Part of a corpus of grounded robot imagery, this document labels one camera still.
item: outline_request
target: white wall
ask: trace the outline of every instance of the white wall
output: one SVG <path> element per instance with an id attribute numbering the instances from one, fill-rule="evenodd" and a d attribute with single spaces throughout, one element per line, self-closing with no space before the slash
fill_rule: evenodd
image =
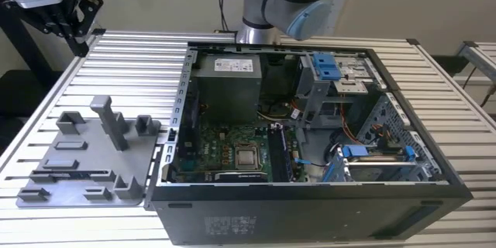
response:
<path id="1" fill-rule="evenodd" d="M 430 54 L 496 41 L 494 0 L 346 0 L 335 36 L 415 38 Z"/>

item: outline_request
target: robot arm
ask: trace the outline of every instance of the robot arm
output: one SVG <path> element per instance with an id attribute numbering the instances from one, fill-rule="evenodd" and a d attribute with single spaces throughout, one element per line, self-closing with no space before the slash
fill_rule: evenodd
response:
<path id="1" fill-rule="evenodd" d="M 278 30 L 297 40 L 307 39 L 329 14 L 321 0 L 243 0 L 242 28 L 235 41 L 273 44 Z M 102 0 L 6 0 L 3 7 L 42 33 L 63 38 L 73 54 L 87 53 L 85 37 Z"/>
<path id="2" fill-rule="evenodd" d="M 306 40 L 326 20 L 330 6 L 321 0 L 243 0 L 242 28 L 235 41 L 277 44 L 275 28 L 295 40 Z"/>

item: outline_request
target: barcode label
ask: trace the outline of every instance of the barcode label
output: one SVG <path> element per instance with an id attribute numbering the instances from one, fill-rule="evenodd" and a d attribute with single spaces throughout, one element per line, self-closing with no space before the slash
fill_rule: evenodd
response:
<path id="1" fill-rule="evenodd" d="M 223 72 L 253 72 L 253 61 L 250 59 L 215 59 L 214 71 Z"/>

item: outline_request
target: blue plastic clip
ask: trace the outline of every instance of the blue plastic clip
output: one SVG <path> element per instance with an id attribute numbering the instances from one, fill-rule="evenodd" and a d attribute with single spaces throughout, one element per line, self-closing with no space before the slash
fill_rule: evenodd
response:
<path id="1" fill-rule="evenodd" d="M 334 57 L 329 53 L 313 53 L 313 66 L 319 80 L 338 81 L 341 79 L 341 71 L 337 68 Z"/>
<path id="2" fill-rule="evenodd" d="M 363 145 L 345 145 L 342 147 L 342 157 L 363 157 L 369 156 L 369 152 Z"/>
<path id="3" fill-rule="evenodd" d="M 415 151 L 413 150 L 413 147 L 406 145 L 403 148 L 403 152 L 406 154 L 406 161 L 413 162 L 415 160 Z"/>

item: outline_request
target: metal rail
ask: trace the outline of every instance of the metal rail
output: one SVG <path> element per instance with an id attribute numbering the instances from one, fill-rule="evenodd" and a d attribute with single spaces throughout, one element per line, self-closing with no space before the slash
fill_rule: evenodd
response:
<path id="1" fill-rule="evenodd" d="M 458 56 L 466 58 L 496 83 L 496 43 L 466 41 L 459 47 Z"/>
<path id="2" fill-rule="evenodd" d="M 83 117 L 97 117 L 86 106 L 93 95 L 107 94 L 114 111 L 126 117 L 149 114 L 167 123 L 186 42 L 233 40 L 225 34 L 119 31 L 93 38 L 87 57 L 71 62 L 0 157 L 0 244 L 49 248 L 171 246 L 155 214 L 138 206 L 19 210 L 15 195 L 51 143 L 59 112 L 77 110 Z M 496 124 L 422 48 L 405 40 L 329 37 L 303 42 L 282 38 L 282 44 L 374 49 L 474 199 L 403 243 L 274 247 L 494 247 Z"/>

